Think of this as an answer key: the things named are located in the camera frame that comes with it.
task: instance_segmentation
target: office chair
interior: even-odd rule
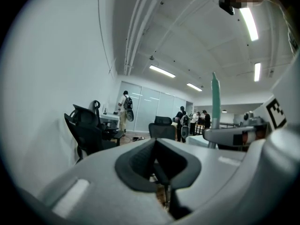
[[[149,124],[150,137],[175,140],[176,129],[171,124],[170,118],[156,116],[154,123]]]
[[[103,135],[104,139],[111,140],[118,133],[121,135],[120,137],[122,137],[124,132],[118,131],[117,127],[109,127],[107,124],[101,123],[100,113],[99,113],[100,106],[101,106],[101,104],[97,100],[95,100],[93,103],[93,112],[96,113],[96,115],[97,115],[97,120],[98,120],[97,127],[103,131],[102,135]]]
[[[92,153],[114,148],[116,143],[102,140],[102,132],[99,128],[83,122],[73,122],[73,119],[65,114],[65,121],[72,133],[73,137],[78,143],[77,153],[79,160],[83,159],[82,150],[89,156]]]
[[[151,138],[168,138],[171,140],[175,140],[176,129],[171,125],[172,120],[168,117],[155,117],[154,123],[149,124],[149,133]],[[165,187],[165,199],[166,204],[169,203],[170,197],[168,188],[170,185],[170,181],[165,174],[164,170],[160,166],[160,164],[155,161],[153,165],[154,174],[158,180],[158,182]]]
[[[97,106],[100,107],[100,103],[98,101],[94,101],[94,107],[96,106],[95,102],[98,103]],[[99,110],[96,112],[96,114],[87,108],[77,106],[73,104],[75,110],[71,112],[70,117],[72,118],[72,122],[81,122],[85,123],[87,125],[91,125],[94,127],[97,127],[101,130],[102,132],[102,139],[103,140],[112,140],[116,139],[117,140],[117,146],[120,145],[120,139],[124,132],[122,131],[117,131],[118,128],[111,128],[108,127],[106,124],[102,124],[100,117],[99,117]]]

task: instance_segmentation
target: mesh chair back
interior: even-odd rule
[[[75,110],[70,114],[70,121],[73,123],[85,123],[87,125],[91,125],[96,127],[99,124],[99,119],[97,115],[90,109],[77,106],[73,104]]]
[[[172,124],[172,119],[170,119],[168,117],[156,116],[154,124],[156,124],[156,125],[171,125]]]
[[[150,137],[175,140],[176,129],[171,124],[172,120],[170,118],[157,116],[155,123],[149,124]]]
[[[104,150],[100,129],[81,122],[73,123],[72,118],[67,114],[65,114],[65,121],[78,147],[86,151],[87,155]]]

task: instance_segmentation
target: white shirt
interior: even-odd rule
[[[125,108],[124,108],[124,103],[126,101],[126,98],[128,98],[129,96],[128,95],[122,95],[122,97],[120,98],[119,100],[119,103],[122,104],[122,106],[120,107],[120,112],[124,112],[125,111]]]
[[[199,119],[199,116],[196,113],[194,113],[193,117],[192,117],[192,120],[191,120],[191,123],[196,123],[198,121],[198,119]]]

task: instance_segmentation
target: railing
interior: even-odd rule
[[[239,124],[220,122],[219,128],[238,128],[239,126],[240,126]],[[196,135],[202,135],[203,130],[204,130],[204,125],[196,124],[196,127],[195,127]]]

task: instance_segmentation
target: teal handle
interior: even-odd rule
[[[221,98],[220,98],[220,82],[215,73],[212,73],[211,89],[212,89],[212,118],[221,117]]]

